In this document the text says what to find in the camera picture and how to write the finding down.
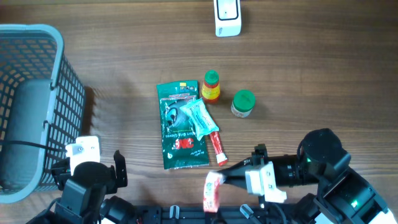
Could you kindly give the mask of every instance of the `small bottle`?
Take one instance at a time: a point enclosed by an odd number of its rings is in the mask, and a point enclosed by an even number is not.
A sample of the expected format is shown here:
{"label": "small bottle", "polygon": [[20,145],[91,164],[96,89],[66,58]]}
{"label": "small bottle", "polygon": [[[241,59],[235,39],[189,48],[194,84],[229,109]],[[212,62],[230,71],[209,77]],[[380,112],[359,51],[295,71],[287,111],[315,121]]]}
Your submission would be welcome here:
{"label": "small bottle", "polygon": [[232,101],[231,111],[239,118],[249,116],[256,103],[256,97],[250,90],[239,90]]}
{"label": "small bottle", "polygon": [[205,103],[217,103],[220,98],[220,82],[218,73],[214,70],[206,72],[201,95]]}

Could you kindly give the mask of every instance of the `gray basket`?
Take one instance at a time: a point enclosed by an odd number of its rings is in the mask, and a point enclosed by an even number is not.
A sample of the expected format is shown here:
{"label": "gray basket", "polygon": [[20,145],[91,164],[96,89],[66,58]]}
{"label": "gray basket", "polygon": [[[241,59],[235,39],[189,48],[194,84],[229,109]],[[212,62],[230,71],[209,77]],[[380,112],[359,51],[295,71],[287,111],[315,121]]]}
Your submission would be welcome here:
{"label": "gray basket", "polygon": [[[81,133],[85,90],[48,25],[0,25],[0,139],[64,148]],[[0,203],[55,189],[64,152],[8,145],[0,152]]]}

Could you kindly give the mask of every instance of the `wooden table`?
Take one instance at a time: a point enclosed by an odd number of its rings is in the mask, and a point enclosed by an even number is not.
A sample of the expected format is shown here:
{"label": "wooden table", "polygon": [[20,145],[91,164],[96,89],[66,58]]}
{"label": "wooden table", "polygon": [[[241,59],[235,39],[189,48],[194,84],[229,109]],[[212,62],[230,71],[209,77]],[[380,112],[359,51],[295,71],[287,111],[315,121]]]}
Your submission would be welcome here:
{"label": "wooden table", "polygon": [[[200,205],[211,166],[163,170],[155,85],[221,79],[208,110],[221,128],[228,166],[266,143],[271,156],[293,154],[311,130],[329,127],[351,166],[398,211],[398,5],[388,1],[243,1],[241,35],[215,37],[212,2],[0,7],[2,23],[44,23],[89,87],[85,133],[102,137],[102,162],[126,157],[129,185],[117,196],[136,205]],[[230,112],[241,89],[254,92],[250,117]],[[289,202],[315,186],[284,189]],[[1,223],[24,223],[60,192],[0,205]],[[256,204],[230,186],[222,205]]]}

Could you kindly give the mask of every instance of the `yellow label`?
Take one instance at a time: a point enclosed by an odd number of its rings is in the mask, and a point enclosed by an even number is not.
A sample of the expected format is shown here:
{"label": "yellow label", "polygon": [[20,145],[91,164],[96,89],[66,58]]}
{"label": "yellow label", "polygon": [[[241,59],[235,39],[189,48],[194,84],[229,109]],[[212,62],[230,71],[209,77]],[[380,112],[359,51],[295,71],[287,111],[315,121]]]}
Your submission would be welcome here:
{"label": "yellow label", "polygon": [[214,100],[220,95],[220,84],[218,84],[216,88],[208,88],[205,84],[203,84],[201,88],[201,95],[208,100]]}

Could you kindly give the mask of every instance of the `green bottle cap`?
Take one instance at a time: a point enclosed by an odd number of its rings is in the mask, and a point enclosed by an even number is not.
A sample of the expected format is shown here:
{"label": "green bottle cap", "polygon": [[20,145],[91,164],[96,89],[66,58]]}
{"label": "green bottle cap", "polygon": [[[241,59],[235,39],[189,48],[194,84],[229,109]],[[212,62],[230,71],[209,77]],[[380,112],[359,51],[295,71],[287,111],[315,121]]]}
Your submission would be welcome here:
{"label": "green bottle cap", "polygon": [[235,109],[240,112],[247,112],[253,109],[256,97],[250,90],[239,90],[233,100]]}
{"label": "green bottle cap", "polygon": [[209,85],[215,85],[218,83],[218,73],[214,70],[206,72],[205,82]]}

